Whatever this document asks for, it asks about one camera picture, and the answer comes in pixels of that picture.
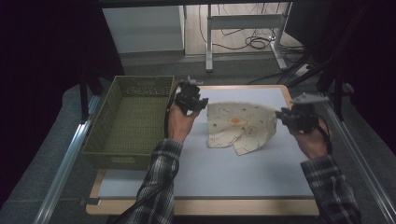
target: checkered sleeve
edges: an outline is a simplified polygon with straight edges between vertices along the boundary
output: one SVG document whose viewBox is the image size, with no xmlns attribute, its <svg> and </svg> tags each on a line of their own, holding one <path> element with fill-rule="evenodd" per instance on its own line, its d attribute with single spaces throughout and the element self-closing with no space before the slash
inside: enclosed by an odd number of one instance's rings
<svg viewBox="0 0 396 224">
<path fill-rule="evenodd" d="M 332 156 L 305 161 L 301 166 L 315 195 L 320 216 L 326 223 L 361 223 L 353 188 L 346 182 Z"/>
<path fill-rule="evenodd" d="M 129 216 L 128 224 L 162 223 L 170 224 L 174 215 L 173 178 L 177 175 L 178 160 L 183 144 L 176 140 L 164 139 L 158 143 L 151 155 L 148 173 L 137 192 L 137 200 L 145 200 L 161 183 L 166 183 L 160 191 L 142 205 L 138 206 Z"/>
</svg>

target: white wall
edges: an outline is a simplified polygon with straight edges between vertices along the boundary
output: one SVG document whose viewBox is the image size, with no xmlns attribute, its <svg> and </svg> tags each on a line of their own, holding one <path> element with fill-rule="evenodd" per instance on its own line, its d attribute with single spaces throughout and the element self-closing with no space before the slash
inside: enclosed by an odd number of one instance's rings
<svg viewBox="0 0 396 224">
<path fill-rule="evenodd" d="M 104 8 L 103 12 L 119 53 L 181 50 L 182 7 Z"/>
</svg>

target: black mechanical device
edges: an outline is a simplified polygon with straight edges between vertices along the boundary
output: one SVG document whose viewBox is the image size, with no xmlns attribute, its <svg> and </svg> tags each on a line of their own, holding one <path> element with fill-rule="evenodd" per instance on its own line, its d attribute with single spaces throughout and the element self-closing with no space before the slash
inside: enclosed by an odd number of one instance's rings
<svg viewBox="0 0 396 224">
<path fill-rule="evenodd" d="M 184 114 L 188 111 L 201 111 L 205 109 L 208 98 L 200 100 L 201 94 L 199 94 L 200 89 L 197 85 L 198 83 L 195 79 L 190 79 L 188 77 L 187 81 L 180 82 L 180 92 L 177 93 L 175 103 L 180 106 Z"/>
<path fill-rule="evenodd" d="M 303 93 L 302 95 L 291 100 L 293 106 L 291 110 L 285 107 L 281 108 L 281 111 L 276 111 L 276 117 L 282 120 L 282 124 L 288 126 L 288 128 L 297 130 L 303 133 L 312 133 L 315 129 L 323 135 L 326 142 L 329 153 L 332 153 L 332 143 L 330 136 L 328 135 L 329 130 L 325 132 L 319 125 L 319 118 L 315 112 L 315 103 L 322 103 L 329 101 L 327 97 L 320 97 L 316 95 Z"/>
</svg>

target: gray carpet floor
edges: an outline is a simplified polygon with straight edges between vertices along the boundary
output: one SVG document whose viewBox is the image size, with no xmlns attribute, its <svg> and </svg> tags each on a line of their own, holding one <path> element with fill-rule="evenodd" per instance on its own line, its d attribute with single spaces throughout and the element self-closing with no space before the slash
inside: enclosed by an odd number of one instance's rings
<svg viewBox="0 0 396 224">
<path fill-rule="evenodd" d="M 124 70 L 131 76 L 192 76 L 202 80 L 205 85 L 245 85 L 257 78 L 269 77 L 279 73 L 276 61 L 271 54 L 246 56 L 219 56 L 214 61 L 214 71 L 207 73 L 203 57 L 184 58 L 179 55 L 146 56 L 121 55 Z M 274 76 L 253 84 L 276 84 L 280 79 Z M 318 76 L 290 89 L 292 97 L 302 92 L 315 92 Z M 101 79 L 107 90 L 110 82 Z M 323 105 L 317 106 L 318 112 L 327 118 L 334 130 Z M 343 98 L 345 125 L 359 146 L 379 182 L 389 197 L 396 200 L 396 157 L 359 115 L 348 97 Z M 52 126 L 46 140 L 37 152 L 24 176 L 13 190 L 0 211 L 0 223 L 32 223 L 45 198 L 51 181 L 55 176 L 73 135 L 80 123 L 80 102 L 78 86 L 64 94 L 63 108 Z M 333 155 L 354 187 L 361 208 L 363 224 L 388 223 L 372 192 L 367 187 L 351 154 L 339 133 L 332 140 Z M 64 186 L 59 202 L 49 223 L 107 223 L 107 216 L 91 216 L 85 207 L 79 205 L 82 198 L 88 198 L 96 176 L 96 170 L 82 157 L 78 156 L 70 176 Z M 315 223 L 313 217 L 176 217 L 176 223 Z"/>
</svg>

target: wooden floor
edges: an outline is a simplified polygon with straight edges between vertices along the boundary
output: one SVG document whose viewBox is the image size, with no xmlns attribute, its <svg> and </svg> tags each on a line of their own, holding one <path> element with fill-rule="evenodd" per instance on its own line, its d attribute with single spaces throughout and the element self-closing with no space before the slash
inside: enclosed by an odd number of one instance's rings
<svg viewBox="0 0 396 224">
<path fill-rule="evenodd" d="M 248 14 L 279 14 L 284 11 L 286 3 L 259 3 L 259 4 L 222 4 L 212 5 L 212 16 L 217 15 L 248 15 Z M 185 20 L 185 53 L 186 55 L 205 54 L 205 42 L 207 40 L 206 17 L 207 5 L 186 6 L 187 18 Z M 255 49 L 246 45 L 246 39 L 254 36 L 268 38 L 272 35 L 270 29 L 246 29 L 246 30 L 214 30 L 212 31 L 212 43 L 214 53 L 239 53 L 271 51 L 269 46 L 263 49 Z M 301 46 L 294 38 L 283 34 L 281 44 L 285 46 Z M 268 41 L 254 44 L 262 48 L 268 45 Z"/>
</svg>

